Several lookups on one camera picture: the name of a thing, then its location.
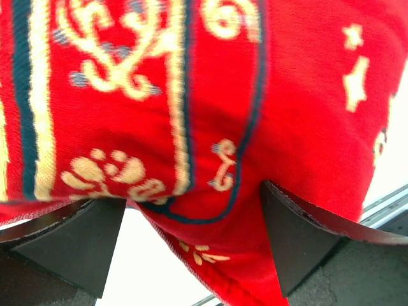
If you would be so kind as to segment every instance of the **cream embroidery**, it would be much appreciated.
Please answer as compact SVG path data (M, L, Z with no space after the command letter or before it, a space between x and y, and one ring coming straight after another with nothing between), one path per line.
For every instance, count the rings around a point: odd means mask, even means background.
M95 28L98 26L99 29L108 29L114 25L106 4L102 1L91 1L84 4L82 0L69 0L69 10L65 5L65 0L57 3L57 24L69 43L89 54L106 69L106 78L103 78L93 60L82 62L82 71L93 88L103 92L122 89L124 94L138 101L143 101L150 96L152 84L148 78L145 75L134 74L143 57L147 56L147 49L152 44L154 34L159 27L157 1L146 1L145 5L146 18L143 18L141 13L132 11L123 14L120 19L122 26L134 32L138 40L135 40L135 46L129 56L116 64L113 56L105 52L99 42ZM81 33L78 33L69 21L69 11ZM157 48L161 48L163 53L163 46L156 46L153 49Z
M179 240L178 244L183 249L183 251L189 252L190 247L185 242ZM193 251L193 258L195 263L199 266L203 264L203 260L208 261L209 263L216 263L218 261L227 261L231 259L228 256L203 253L210 250L210 247L207 245L196 245L194 249L195 250Z
M353 70L348 75L343 76L343 85L346 90L347 103L346 110L354 113L360 101L366 101L364 83L370 59L359 56Z
M177 181L174 195L186 191L189 181L189 163L184 126L184 0L172 0L166 8L166 28L161 28L163 4L158 0L138 3L127 11L119 22L135 34L135 44L130 49L121 48L122 60L116 62L109 43L99 41L98 30L113 27L110 11L100 0L58 0L56 21L57 41L69 43L90 58L81 64L81 72L74 71L71 81L79 87L91 86L102 92L121 90L127 97L143 101L161 93L146 75L137 73L140 63L147 58L166 56L166 93L170 112L171 134L175 144L175 171ZM105 71L101 75L96 67Z
M72 199L116 197L108 189L109 181L129 185L127 193L135 201L147 201L166 189L158 179L150 178L143 182L146 171L138 158L127 156L125 152L118 150L110 155L120 165L119 168L112 163L105 163L106 154L99 149L93 149L90 158L78 157L71 161L71 171L61 173L62 181L73 189L87 192L83 196L74 194Z
M33 124L36 132L38 158L34 195L38 200L51 200L50 192L54 188L57 175L55 156L54 122L50 111L51 75L50 46L50 1L33 0L29 17L29 45L31 60L31 90L29 104L33 112Z
M234 184L232 174L227 173L228 168L236 162L229 158L235 153L235 146L231 140L223 139L217 145L213 146L213 151L218 154L222 160L222 165L218 168L217 174L210 182L210 185L217 191L226 191Z
M6 137L6 116L4 114L4 106L0 97L0 201L7 201L7 165L8 147Z
M363 38L361 37L363 34L363 27L361 25L351 24L349 27L344 27L342 31L346 36L344 48L355 51L357 47L364 45Z
M200 11L204 26L214 36L222 40L232 40L240 34L244 19L249 41L259 43L261 31L259 11L256 5L250 0L232 0L229 2L225 4L223 0L203 0Z

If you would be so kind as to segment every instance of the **decorative pattern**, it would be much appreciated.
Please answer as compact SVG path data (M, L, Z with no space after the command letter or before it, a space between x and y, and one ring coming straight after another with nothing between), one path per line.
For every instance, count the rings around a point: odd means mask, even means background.
M349 27L344 27L342 31L346 36L344 48L355 51L357 47L364 45L363 38L361 37L363 34L363 27L361 25L351 24Z
M209 184L217 191L226 191L230 189L233 184L233 176L227 173L228 168L235 164L235 161L229 158L235 153L235 146L231 140L223 139L218 144L212 146L212 151L218 154L222 160L222 165L218 168L217 174Z
M33 112L33 125L36 132L37 160L34 183L34 196L37 200L51 200L50 192L54 188L55 138L54 124L50 113L50 34L49 2L33 0L29 17L29 44L31 60L31 78L29 104Z
M353 70L348 75L343 76L343 85L346 90L347 102L346 110L354 113L360 101L366 101L364 83L370 60L364 56L359 56Z
M105 152L99 149L93 149L90 157L78 157L71 161L71 171L62 172L61 179L73 189L86 192L83 195L73 195L72 199L119 196L109 191L109 182L129 185L127 193L135 201L147 201L166 189L158 179L145 180L146 170L138 158L129 157L119 150L112 151L110 158L120 166L109 163Z
M144 57L159 57L174 48L174 41L170 46L163 44L163 38L154 43L155 35L165 36L171 31L159 30L159 5L156 0L130 1L131 11L123 14L121 24L135 34L135 47L117 47L117 55L122 59L116 63L110 52L111 45L100 44L96 26L108 29L114 25L109 9L102 1L89 1L84 4L82 0L69 0L69 8L64 0L57 3L57 24L61 35L79 51L89 54L94 60L87 59L82 62L82 72L90 85L103 92L112 92L122 89L128 97L143 101L150 96L151 83L147 76L135 73ZM78 22L78 32L71 24L69 13L73 20ZM96 67L98 62L106 70L103 78Z
M184 0L170 1L166 12L166 28L161 28L162 2L134 0L125 3L119 22L135 35L135 45L130 48L115 47L110 42L99 41L97 28L109 29L115 23L104 1L57 1L55 16L61 36L78 51L89 56L82 61L80 71L74 71L69 79L75 86L88 85L101 92L122 91L135 101L145 101L164 90L153 86L147 75L139 74L138 67L146 58L166 57L165 92L168 95L171 134L175 144L177 177L173 194L180 195L190 184L183 109L185 3ZM97 64L105 73L99 72Z
M179 241L179 246L185 252L190 251L190 247L183 241ZM227 261L230 260L228 256L220 256L220 255L213 255L204 253L205 251L209 251L210 247L207 245L196 245L193 251L193 258L197 265L203 265L203 260L208 261L209 263L216 263L218 261Z
M247 27L247 37L253 43L261 41L259 11L250 0L203 0L201 17L207 30L222 40L232 40L240 34L241 25Z

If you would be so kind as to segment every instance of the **cream stripe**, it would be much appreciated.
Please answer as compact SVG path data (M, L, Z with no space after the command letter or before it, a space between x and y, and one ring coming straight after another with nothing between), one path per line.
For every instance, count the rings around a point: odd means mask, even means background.
M189 183L189 163L184 127L183 94L184 94L184 22L186 18L184 0L174 0L170 7L170 31L175 33L176 48L170 52L167 61L168 73L168 103L170 109L172 135L175 145L176 184L174 195L183 194Z
M49 110L48 88L50 78L49 0L32 0L31 6L29 43L32 73L29 102L34 114L38 152L34 195L39 200L50 200L50 192L55 182L55 138Z
M8 149L6 139L6 117L3 102L0 99L0 201L7 201L7 164Z

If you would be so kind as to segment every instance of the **red embroidered cloth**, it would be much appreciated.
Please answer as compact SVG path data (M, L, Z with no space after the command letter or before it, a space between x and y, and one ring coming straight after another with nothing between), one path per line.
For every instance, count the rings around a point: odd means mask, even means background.
M134 199L245 306L287 305L260 182L357 221L408 52L406 0L2 0L0 28L0 222Z

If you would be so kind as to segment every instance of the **dark blue trim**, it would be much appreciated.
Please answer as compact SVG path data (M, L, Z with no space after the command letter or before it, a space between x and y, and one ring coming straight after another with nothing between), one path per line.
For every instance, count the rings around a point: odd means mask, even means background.
M183 93L183 113L184 113L184 127L186 129L186 142L187 142L187 154L188 154L188 163L189 163L189 180L190 183L187 187L187 191L194 187L195 185L195 163L194 163L194 151L193 151L193 140L191 138L191 126L190 126L190 116L189 116L189 95L191 88L192 79L189 77L191 71L191 59L192 57L189 54L191 45L194 40L191 34L193 30L193 9L192 9L192 0L186 0L186 20L184 21L184 93ZM158 214L170 214L170 206L174 203L174 198L169 198L164 205L155 205L151 202L143 202L143 206L153 212Z
M187 217L184 217L182 215L178 215L178 214L174 214L173 212L170 211L170 206L172 203L175 202L175 198L171 198L165 205L161 205L161 206L157 206L154 204L147 204L145 203L145 207L157 212L158 214L164 214L165 216L167 216L170 219L176 220L178 222L184 223L184 224L210 224L210 223L214 223L217 221L220 221L221 219L223 219L226 215L229 214L229 212L231 211L231 209L233 208L235 201L238 198L238 194L239 194L239 189L240 189L240 184L241 184L241 172L242 172L242 159L244 158L244 153L245 150L251 140L251 136L252 136L252 132L254 131L254 128L256 127L256 124L258 123L259 120L259 116L261 113L261 105L262 105L262 100L263 100L263 86L265 84L265 80L266 80L266 64L267 64L267 58L266 58L266 41L265 41L265 16L263 14L265 14L265 8L264 8L264 0L261 0L259 2L259 22L261 24L261 43L259 44L259 71L258 71L258 75L257 75L257 80L256 80L256 87L255 87L255 92L254 92L254 98L252 101L252 105L251 105L251 116L249 117L249 121L248 121L248 126L247 129L245 130L245 133L242 137L242 140L240 142L240 145L238 146L237 149L237 174L235 175L235 183L233 186L233 189L231 191L231 197L229 198L229 202L228 202L228 206L226 207L226 209L224 210L223 213L221 213L220 215L218 215L215 218L211 218L211 219L190 219ZM187 16L191 15L191 11L188 10L187 11ZM186 34L190 33L190 27L188 26L190 23L187 22L186 20ZM188 60L188 56L187 56L187 52L188 52L188 47L189 47L189 43L191 41L190 36L186 35L186 57L185 57L185 62L187 62ZM186 110L187 110L187 94L185 94L185 114L187 114Z
M33 126L33 112L31 111L29 104L31 62L28 22L30 14L31 0L13 0L13 78L15 99L20 109L23 192L27 200L35 200L34 179L38 153L36 146L36 132Z
M189 77L192 68L190 51L193 44L193 36L191 31L193 30L193 9L192 0L186 0L186 20L184 21L184 93L183 93L183 113L184 113L184 126L186 127L186 142L187 142L187 154L189 158L189 179L190 184L187 190L190 190L195 185L195 164L193 161L193 144L191 137L191 125L189 116L189 95L191 88L192 78Z

